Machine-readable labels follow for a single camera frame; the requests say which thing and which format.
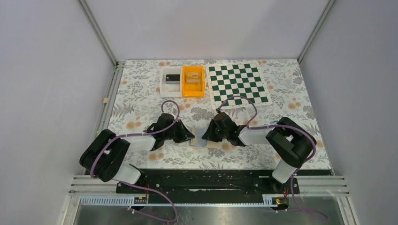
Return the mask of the beige leather card holder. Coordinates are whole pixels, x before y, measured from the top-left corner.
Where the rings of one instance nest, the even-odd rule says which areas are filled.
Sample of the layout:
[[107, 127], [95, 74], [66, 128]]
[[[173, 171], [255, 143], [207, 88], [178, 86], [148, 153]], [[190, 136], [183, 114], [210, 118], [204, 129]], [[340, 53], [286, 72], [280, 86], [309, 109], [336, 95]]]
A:
[[204, 148], [213, 148], [213, 149], [218, 149], [220, 148], [221, 143], [220, 142], [212, 142], [207, 140], [207, 146]]

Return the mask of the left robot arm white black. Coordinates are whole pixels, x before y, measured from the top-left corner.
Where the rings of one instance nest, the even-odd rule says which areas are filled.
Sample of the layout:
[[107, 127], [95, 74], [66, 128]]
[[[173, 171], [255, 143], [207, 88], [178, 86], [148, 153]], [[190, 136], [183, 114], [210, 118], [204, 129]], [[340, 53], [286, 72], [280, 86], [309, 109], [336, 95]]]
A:
[[154, 151], [167, 140], [184, 143], [194, 138], [195, 135], [181, 120], [176, 120], [172, 114], [162, 113], [155, 123], [137, 135], [117, 138], [111, 130], [102, 130], [82, 154], [79, 164], [88, 171], [93, 169], [93, 176], [103, 182], [115, 180], [135, 184], [141, 171], [124, 162], [127, 153]]

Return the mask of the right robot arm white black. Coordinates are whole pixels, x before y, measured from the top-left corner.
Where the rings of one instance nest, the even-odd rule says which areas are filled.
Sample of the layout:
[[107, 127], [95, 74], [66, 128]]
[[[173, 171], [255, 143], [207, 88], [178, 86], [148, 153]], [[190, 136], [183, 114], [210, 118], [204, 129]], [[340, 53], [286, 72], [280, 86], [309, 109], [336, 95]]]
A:
[[249, 127], [237, 125], [221, 112], [211, 120], [202, 139], [216, 143], [225, 139], [234, 146], [242, 147], [270, 144], [281, 157], [272, 177], [282, 184], [316, 152], [316, 140], [288, 117], [282, 117], [276, 124]]

